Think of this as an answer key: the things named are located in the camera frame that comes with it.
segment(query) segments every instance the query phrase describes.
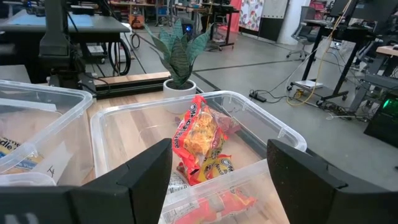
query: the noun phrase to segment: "blue object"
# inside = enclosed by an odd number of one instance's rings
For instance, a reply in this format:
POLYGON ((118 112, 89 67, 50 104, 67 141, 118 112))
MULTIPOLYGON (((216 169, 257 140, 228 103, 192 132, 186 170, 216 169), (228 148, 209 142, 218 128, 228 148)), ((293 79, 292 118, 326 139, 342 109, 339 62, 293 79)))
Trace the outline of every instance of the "blue object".
MULTIPOLYGON (((93 27, 93 21, 89 15, 71 15, 77 27, 93 27)), ((8 21, 8 24, 13 25, 28 25, 28 26, 45 26, 45 17, 37 17, 35 15, 24 14, 15 19, 8 21)), ((68 18, 69 27, 73 27, 71 20, 68 18)))

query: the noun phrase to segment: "plant leaf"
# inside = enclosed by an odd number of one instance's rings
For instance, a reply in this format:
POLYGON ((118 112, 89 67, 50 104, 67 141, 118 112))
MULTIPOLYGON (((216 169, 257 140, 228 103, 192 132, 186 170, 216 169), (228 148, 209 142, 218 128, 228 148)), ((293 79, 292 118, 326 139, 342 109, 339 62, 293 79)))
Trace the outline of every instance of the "plant leaf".
POLYGON ((177 21, 175 21, 174 26, 173 26, 173 33, 179 38, 181 39, 183 36, 182 33, 182 24, 181 24, 181 20, 177 19, 177 21))
POLYGON ((182 36, 181 44, 182 44, 182 47, 184 48, 184 50, 186 50, 187 46, 188 46, 188 34, 184 34, 184 36, 182 36))
POLYGON ((176 37, 174 40, 170 65, 174 68, 174 71, 179 78, 178 82, 181 85, 184 84, 191 75, 190 63, 187 53, 185 53, 181 44, 181 40, 178 37, 176 37))
POLYGON ((160 28, 159 39, 163 43, 168 43, 170 41, 170 34, 163 27, 160 28))
POLYGON ((170 72, 170 75, 172 76, 172 79, 173 79, 174 83, 175 83, 177 86, 182 86, 182 85, 184 84, 184 82, 183 82, 182 79, 175 73, 174 68, 173 68, 168 62, 166 62, 165 60, 163 60, 161 57, 159 57, 159 58, 160 58, 160 61, 162 62, 162 65, 167 69, 167 71, 170 72))
POLYGON ((146 24, 144 24, 144 27, 145 27, 145 30, 149 33, 149 35, 152 37, 152 40, 154 41, 156 49, 163 53, 164 60, 170 61, 171 53, 170 53, 169 49, 167 48, 167 45, 165 43, 163 43, 160 39, 155 37, 146 24))
POLYGON ((175 38, 176 38, 176 35, 175 34, 171 34, 170 35, 170 40, 167 43, 167 47, 169 48, 170 52, 173 50, 173 45, 174 45, 175 38))
POLYGON ((192 64, 196 57, 205 50, 207 42, 210 38, 210 30, 212 28, 213 25, 210 25, 204 34, 198 36, 188 43, 187 55, 189 57, 190 64, 192 64))
POLYGON ((179 83, 180 81, 180 77, 177 76, 177 74, 174 71, 174 68, 168 63, 166 62, 164 59, 162 59, 162 57, 160 56, 160 54, 158 53, 157 50, 153 49, 152 47, 150 47, 155 53, 157 53, 157 55, 160 58, 160 62, 162 62, 162 65, 167 69, 167 71, 170 72, 170 75, 172 76, 172 79, 174 80, 174 82, 178 85, 183 85, 183 83, 179 83))

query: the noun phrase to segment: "clear plastic bin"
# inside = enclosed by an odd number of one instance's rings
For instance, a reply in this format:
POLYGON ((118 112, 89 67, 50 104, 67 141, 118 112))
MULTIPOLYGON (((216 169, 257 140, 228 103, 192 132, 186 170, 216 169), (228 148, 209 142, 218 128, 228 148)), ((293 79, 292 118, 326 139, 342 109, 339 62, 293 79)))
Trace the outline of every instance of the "clear plastic bin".
POLYGON ((81 185, 93 169, 85 91, 0 80, 0 174, 81 185))
MULTIPOLYGON (((216 91, 201 95, 210 107, 235 118, 241 125, 241 130, 228 135, 222 151, 232 155, 235 171, 166 196, 160 223, 176 222, 182 214, 207 203, 209 198, 218 200, 217 196, 223 192, 235 190, 255 198, 256 203, 239 214, 236 211, 234 217, 223 218, 222 222, 227 219, 226 223, 266 223, 268 217, 279 221, 276 223, 284 223, 287 218, 265 159, 266 142, 278 139, 305 151, 307 143, 304 138, 238 93, 216 91)), ((182 106, 192 99, 193 96, 185 96, 115 106, 95 114, 91 119, 91 137, 96 176, 117 168, 163 138, 172 138, 179 124, 179 115, 168 112, 167 108, 182 106)), ((174 155, 173 169, 179 162, 179 157, 174 155)), ((187 223, 201 222, 190 220, 187 223)))

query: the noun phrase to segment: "black monitor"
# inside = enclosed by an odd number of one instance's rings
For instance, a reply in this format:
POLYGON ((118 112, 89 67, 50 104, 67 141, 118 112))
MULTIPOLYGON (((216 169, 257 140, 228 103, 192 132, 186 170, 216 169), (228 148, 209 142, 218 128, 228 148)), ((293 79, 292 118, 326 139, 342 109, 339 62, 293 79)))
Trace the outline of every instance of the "black monitor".
MULTIPOLYGON (((348 1, 336 0, 330 15, 340 16, 348 1)), ((395 13, 394 10, 396 10, 397 5, 398 0, 359 0, 352 18, 383 22, 388 20, 391 14, 395 13)))

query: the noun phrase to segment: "wall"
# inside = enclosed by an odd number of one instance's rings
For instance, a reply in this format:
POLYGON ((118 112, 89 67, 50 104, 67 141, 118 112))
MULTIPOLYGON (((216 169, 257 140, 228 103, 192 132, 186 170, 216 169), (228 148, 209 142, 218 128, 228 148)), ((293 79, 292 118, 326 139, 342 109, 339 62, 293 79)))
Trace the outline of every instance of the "wall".
POLYGON ((297 41, 291 36, 299 26, 301 7, 309 6, 310 0, 290 0, 287 6, 285 20, 280 31, 278 43, 296 45, 297 41))

